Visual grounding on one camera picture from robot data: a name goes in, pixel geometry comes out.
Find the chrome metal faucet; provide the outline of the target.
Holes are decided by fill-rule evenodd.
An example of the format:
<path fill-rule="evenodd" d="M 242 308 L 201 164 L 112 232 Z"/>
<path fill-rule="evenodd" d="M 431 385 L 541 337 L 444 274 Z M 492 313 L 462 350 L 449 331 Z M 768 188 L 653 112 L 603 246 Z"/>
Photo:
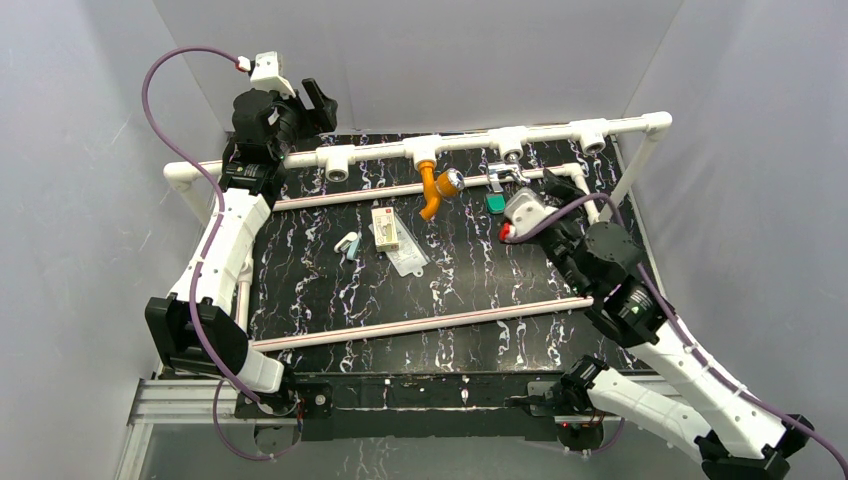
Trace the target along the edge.
<path fill-rule="evenodd" d="M 528 186 L 531 179 L 524 173 L 522 167 L 517 163 L 498 162 L 487 166 L 487 180 L 493 193 L 500 194 L 504 191 L 502 182 L 509 180 L 521 186 Z"/>

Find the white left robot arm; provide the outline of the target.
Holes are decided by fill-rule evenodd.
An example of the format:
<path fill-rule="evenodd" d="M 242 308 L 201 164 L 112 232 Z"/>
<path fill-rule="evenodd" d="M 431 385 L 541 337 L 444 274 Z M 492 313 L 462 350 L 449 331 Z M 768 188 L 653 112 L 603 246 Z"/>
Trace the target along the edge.
<path fill-rule="evenodd" d="M 165 297 L 152 297 L 145 320 L 163 364 L 174 370 L 223 376 L 244 394 L 260 394 L 275 416 L 294 411 L 297 387 L 285 367 L 250 346 L 232 319 L 233 296 L 255 237 L 269 219 L 286 178 L 284 159 L 299 140 L 337 127 L 336 100 L 312 78 L 299 95 L 251 89 L 233 102 L 234 134 L 222 171 L 212 177 L 216 202 L 194 256 Z"/>

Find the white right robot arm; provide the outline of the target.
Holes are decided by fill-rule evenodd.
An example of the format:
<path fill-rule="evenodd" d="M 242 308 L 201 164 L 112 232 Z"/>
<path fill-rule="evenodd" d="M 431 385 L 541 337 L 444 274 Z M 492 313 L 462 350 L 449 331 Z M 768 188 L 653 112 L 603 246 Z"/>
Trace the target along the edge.
<path fill-rule="evenodd" d="M 550 171 L 541 192 L 507 202 L 499 238 L 538 244 L 579 294 L 605 337 L 647 363 L 678 393 L 671 399 L 584 357 L 546 395 L 549 408 L 593 409 L 634 422 L 680 449 L 711 479 L 782 479 L 814 433 L 801 415 L 768 410 L 696 342 L 644 268 L 645 253 L 619 216 L 591 221 L 597 194 Z"/>

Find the green tape roll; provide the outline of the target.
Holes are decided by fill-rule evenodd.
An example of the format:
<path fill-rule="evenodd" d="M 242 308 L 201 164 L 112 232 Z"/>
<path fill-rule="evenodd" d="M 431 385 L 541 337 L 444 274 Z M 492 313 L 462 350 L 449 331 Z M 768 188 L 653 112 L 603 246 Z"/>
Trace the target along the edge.
<path fill-rule="evenodd" d="M 501 215 L 505 210 L 506 200 L 502 193 L 488 193 L 485 205 L 490 215 Z"/>

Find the orange plastic faucet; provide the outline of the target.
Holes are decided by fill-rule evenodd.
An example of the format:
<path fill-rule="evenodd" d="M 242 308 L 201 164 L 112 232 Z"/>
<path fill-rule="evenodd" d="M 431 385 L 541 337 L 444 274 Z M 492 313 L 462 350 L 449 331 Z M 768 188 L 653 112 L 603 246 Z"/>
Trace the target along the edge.
<path fill-rule="evenodd" d="M 425 206 L 419 214 L 425 221 L 432 220 L 444 199 L 451 199 L 465 189 L 464 176 L 456 168 L 448 168 L 441 174 L 435 173 L 435 161 L 424 160 L 417 164 L 421 177 Z"/>

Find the small white red box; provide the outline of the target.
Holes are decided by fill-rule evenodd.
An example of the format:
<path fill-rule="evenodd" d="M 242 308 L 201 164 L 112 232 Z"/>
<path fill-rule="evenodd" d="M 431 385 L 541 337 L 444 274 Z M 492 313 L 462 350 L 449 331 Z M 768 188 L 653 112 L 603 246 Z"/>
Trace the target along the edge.
<path fill-rule="evenodd" d="M 392 207 L 377 207 L 371 210 L 371 231 L 378 252 L 397 251 L 400 246 L 396 216 Z"/>

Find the white blue tape roll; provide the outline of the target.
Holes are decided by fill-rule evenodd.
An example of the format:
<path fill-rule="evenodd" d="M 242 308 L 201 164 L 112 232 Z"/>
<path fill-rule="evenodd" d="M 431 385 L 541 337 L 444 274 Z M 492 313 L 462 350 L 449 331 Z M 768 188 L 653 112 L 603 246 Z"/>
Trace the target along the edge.
<path fill-rule="evenodd" d="M 359 232 L 348 232 L 335 244 L 334 252 L 343 255 L 347 261 L 352 262 L 358 255 L 360 242 L 361 234 Z"/>

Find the clear plastic instruction bag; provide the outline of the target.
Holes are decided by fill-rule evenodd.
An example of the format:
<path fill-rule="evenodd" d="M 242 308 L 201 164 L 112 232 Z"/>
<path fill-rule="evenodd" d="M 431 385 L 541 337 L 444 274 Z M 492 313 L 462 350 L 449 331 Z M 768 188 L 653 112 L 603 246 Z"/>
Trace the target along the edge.
<path fill-rule="evenodd" d="M 399 218 L 395 219 L 395 224 L 399 247 L 397 250 L 381 252 L 381 255 L 389 259 L 400 277 L 413 275 L 421 278 L 424 275 L 424 267 L 430 263 L 430 258 Z"/>

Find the white pvc pipe frame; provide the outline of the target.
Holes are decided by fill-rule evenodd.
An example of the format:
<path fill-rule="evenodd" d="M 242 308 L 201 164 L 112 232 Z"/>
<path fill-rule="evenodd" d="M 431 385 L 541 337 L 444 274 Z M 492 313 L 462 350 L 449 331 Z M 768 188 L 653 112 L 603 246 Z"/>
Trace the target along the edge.
<path fill-rule="evenodd" d="M 625 260 L 619 255 L 602 255 L 599 249 L 599 234 L 619 219 L 618 206 L 620 201 L 629 191 L 643 162 L 653 154 L 658 142 L 664 138 L 671 123 L 672 117 L 669 113 L 653 112 L 634 118 L 613 120 L 589 119 L 563 125 L 538 127 L 504 127 L 484 133 L 465 135 L 425 135 L 409 137 L 394 143 L 321 147 L 313 151 L 296 153 L 286 157 L 283 164 L 286 170 L 289 168 L 319 166 L 331 173 L 345 171 L 348 166 L 361 161 L 404 157 L 411 159 L 417 170 L 417 164 L 421 161 L 434 160 L 436 164 L 437 156 L 440 153 L 448 151 L 487 147 L 497 150 L 504 156 L 510 156 L 519 154 L 526 144 L 548 140 L 572 140 L 577 142 L 584 150 L 590 150 L 595 147 L 602 147 L 604 139 L 608 135 L 640 132 L 644 138 L 637 150 L 637 154 L 611 194 L 607 195 L 590 191 L 577 165 L 562 165 L 553 172 L 559 176 L 570 176 L 586 195 L 565 206 L 556 208 L 557 212 L 546 219 L 540 225 L 539 232 L 534 233 L 530 239 L 518 243 L 505 243 L 519 244 L 537 239 L 539 238 L 539 233 L 556 220 L 559 220 L 566 214 L 583 210 L 589 222 L 586 233 L 583 236 L 583 241 L 587 244 L 591 255 L 597 260 L 595 278 L 599 280 L 599 285 L 596 286 L 596 289 L 588 298 L 557 300 L 548 305 L 548 310 L 553 312 L 576 307 L 588 308 L 593 312 L 598 312 L 603 303 L 622 298 L 625 292 L 632 287 L 630 280 L 617 280 L 614 277 L 614 271 L 622 270 L 627 273 L 633 273 L 635 270 L 635 263 L 633 261 Z M 222 162 L 208 164 L 177 162 L 166 165 L 164 174 L 175 190 L 180 191 L 183 195 L 189 195 L 194 180 L 199 176 L 207 178 L 216 193 L 212 177 L 215 174 L 221 173 L 221 171 Z M 279 198 L 274 204 L 271 213 L 274 211 L 297 210 L 415 193 L 423 195 L 421 179 L 416 184 L 343 192 L 324 197 L 304 197 L 294 200 L 282 200 Z"/>

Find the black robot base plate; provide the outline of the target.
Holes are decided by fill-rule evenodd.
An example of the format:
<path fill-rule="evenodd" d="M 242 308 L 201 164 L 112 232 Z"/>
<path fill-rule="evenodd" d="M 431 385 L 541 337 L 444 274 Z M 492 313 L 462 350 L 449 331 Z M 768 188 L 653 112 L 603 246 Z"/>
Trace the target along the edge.
<path fill-rule="evenodd" d="M 617 419 L 552 372 L 313 373 L 295 385 L 309 441 L 518 437 L 593 450 Z"/>

